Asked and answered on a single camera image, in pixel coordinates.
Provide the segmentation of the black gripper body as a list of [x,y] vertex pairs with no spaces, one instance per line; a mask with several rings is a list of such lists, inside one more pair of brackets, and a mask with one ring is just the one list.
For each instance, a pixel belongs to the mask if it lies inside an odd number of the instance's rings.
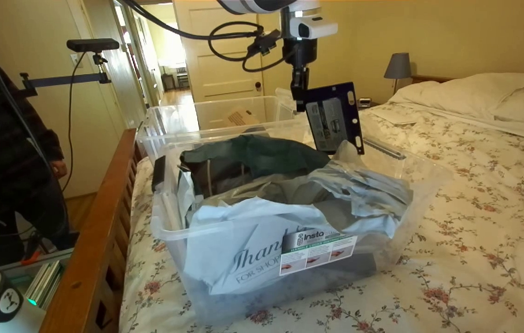
[[283,41],[283,60],[292,69],[305,69],[316,60],[316,41],[314,39],[285,39]]

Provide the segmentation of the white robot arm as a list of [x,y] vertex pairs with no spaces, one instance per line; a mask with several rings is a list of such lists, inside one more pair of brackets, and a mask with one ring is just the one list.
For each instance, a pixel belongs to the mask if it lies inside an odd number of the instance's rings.
[[305,98],[309,65],[316,60],[316,43],[338,32],[320,13],[318,0],[216,0],[227,13],[281,13],[283,60],[292,67],[290,95],[296,104]]

